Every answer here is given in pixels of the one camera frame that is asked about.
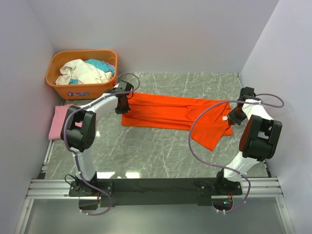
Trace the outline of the orange t shirt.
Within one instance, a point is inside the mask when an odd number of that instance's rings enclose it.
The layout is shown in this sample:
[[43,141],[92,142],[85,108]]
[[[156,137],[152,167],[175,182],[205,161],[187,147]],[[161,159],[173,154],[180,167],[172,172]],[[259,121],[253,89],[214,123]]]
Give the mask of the orange t shirt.
[[191,133],[194,141],[213,151],[223,136],[233,134],[226,120],[231,107],[220,100],[135,93],[129,100],[131,110],[122,115],[121,125],[189,131],[195,119],[215,104],[218,105],[197,121]]

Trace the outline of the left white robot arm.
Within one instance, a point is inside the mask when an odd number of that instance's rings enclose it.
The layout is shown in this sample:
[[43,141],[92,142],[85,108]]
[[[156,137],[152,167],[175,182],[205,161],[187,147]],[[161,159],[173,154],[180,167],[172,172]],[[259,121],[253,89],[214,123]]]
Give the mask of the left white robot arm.
[[133,91],[131,83],[120,81],[99,98],[82,106],[70,105],[67,109],[61,139],[74,158],[76,179],[82,180],[80,190],[87,196],[94,195],[98,189],[90,153],[96,138],[97,121],[111,110],[117,115],[130,111],[128,95]]

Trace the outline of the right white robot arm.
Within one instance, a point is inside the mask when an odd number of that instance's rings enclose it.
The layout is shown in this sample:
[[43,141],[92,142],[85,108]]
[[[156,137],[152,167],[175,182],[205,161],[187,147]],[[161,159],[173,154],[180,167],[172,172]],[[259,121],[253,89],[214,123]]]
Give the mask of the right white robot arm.
[[239,142],[239,152],[225,169],[217,173],[214,190],[221,195],[238,189],[241,174],[245,175],[254,165],[273,157],[282,130],[282,123],[274,120],[254,93],[254,88],[241,88],[239,103],[227,115],[231,125],[248,120]]

